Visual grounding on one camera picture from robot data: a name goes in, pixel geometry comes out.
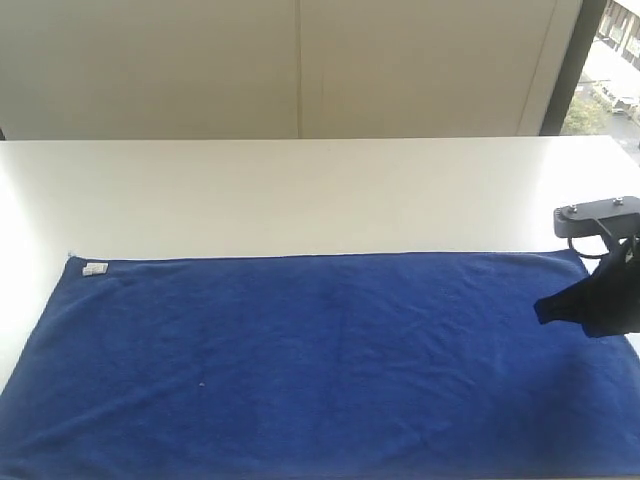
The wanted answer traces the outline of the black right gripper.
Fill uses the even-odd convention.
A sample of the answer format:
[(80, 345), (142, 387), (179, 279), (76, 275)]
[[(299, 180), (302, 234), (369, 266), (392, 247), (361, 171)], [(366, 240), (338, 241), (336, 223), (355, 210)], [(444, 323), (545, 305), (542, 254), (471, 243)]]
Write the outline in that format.
[(627, 239), (584, 279), (534, 304), (541, 325), (592, 325), (595, 338), (639, 332), (639, 237)]

